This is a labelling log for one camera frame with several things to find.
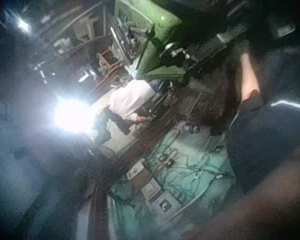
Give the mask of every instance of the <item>hand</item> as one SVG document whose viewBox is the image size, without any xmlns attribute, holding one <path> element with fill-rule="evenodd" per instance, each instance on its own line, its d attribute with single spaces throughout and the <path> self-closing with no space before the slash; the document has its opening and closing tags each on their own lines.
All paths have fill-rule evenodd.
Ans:
<svg viewBox="0 0 300 240">
<path fill-rule="evenodd" d="M 146 123 L 146 122 L 150 122 L 151 120 L 152 120 L 151 117 L 137 116 L 135 123 L 136 124 Z"/>
</svg>

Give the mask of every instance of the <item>electrical box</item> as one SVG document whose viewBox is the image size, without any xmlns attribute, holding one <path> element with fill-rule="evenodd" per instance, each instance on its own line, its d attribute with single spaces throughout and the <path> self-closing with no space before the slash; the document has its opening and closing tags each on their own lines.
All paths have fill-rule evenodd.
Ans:
<svg viewBox="0 0 300 240">
<path fill-rule="evenodd" d="M 151 173 L 145 169 L 145 166 L 142 163 L 142 159 L 139 160 L 126 174 L 135 192 L 139 192 L 152 178 Z"/>
<path fill-rule="evenodd" d="M 170 217 L 177 213 L 181 207 L 181 204 L 168 191 L 163 192 L 162 195 L 150 203 L 150 208 L 157 216 L 157 223 L 167 221 Z"/>
<path fill-rule="evenodd" d="M 142 189 L 141 192 L 144 196 L 144 198 L 152 202 L 153 199 L 156 199 L 156 195 L 160 192 L 161 187 L 157 183 L 157 181 L 152 178 L 150 182 L 148 182 Z"/>
<path fill-rule="evenodd" d="M 143 169 L 145 169 L 145 166 L 138 161 L 133 167 L 128 171 L 126 174 L 128 180 L 133 179 L 135 176 L 137 176 Z"/>
</svg>

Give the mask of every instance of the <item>bright light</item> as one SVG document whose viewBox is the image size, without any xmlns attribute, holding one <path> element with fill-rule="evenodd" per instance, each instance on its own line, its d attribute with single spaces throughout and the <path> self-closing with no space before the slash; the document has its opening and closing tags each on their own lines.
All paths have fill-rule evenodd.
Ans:
<svg viewBox="0 0 300 240">
<path fill-rule="evenodd" d="M 24 22 L 22 19 L 19 20 L 18 26 L 19 26 L 19 28 L 21 28 L 25 32 L 29 32 L 29 24 Z"/>
<path fill-rule="evenodd" d="M 89 131 L 95 119 L 92 109 L 77 100 L 61 99 L 54 114 L 58 127 L 75 134 Z"/>
</svg>

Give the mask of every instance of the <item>floor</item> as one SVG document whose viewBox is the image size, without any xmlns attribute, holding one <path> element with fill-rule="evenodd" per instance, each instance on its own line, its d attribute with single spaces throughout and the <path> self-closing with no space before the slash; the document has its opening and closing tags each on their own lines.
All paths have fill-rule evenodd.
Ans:
<svg viewBox="0 0 300 240">
<path fill-rule="evenodd" d="M 224 136 L 210 136 L 207 127 L 190 134 L 183 130 L 184 124 L 177 123 L 142 160 L 161 189 L 175 199 L 170 201 L 173 214 L 160 214 L 154 203 L 134 191 L 124 175 L 108 196 L 111 239 L 181 239 L 242 195 L 228 161 Z M 175 164 L 163 166 L 159 160 L 163 155 L 169 155 Z"/>
</svg>

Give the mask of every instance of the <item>green machine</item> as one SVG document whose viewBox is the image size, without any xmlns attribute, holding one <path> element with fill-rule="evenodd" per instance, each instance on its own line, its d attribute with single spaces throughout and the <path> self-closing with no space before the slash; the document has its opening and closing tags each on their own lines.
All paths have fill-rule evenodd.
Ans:
<svg viewBox="0 0 300 240">
<path fill-rule="evenodd" d="M 184 22 L 151 0 L 117 0 L 112 51 L 136 79 L 182 81 L 185 70 L 167 61 L 186 31 Z"/>
</svg>

